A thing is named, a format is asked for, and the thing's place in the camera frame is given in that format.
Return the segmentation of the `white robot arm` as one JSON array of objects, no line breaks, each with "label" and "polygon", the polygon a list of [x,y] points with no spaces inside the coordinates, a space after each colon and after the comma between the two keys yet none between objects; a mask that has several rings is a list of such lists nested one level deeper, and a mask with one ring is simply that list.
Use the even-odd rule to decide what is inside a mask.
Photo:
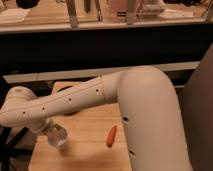
[{"label": "white robot arm", "polygon": [[102,75],[41,98],[13,87],[0,108],[0,125],[40,133],[53,116],[105,103],[119,105],[132,171],[193,171],[175,88],[152,66]]}]

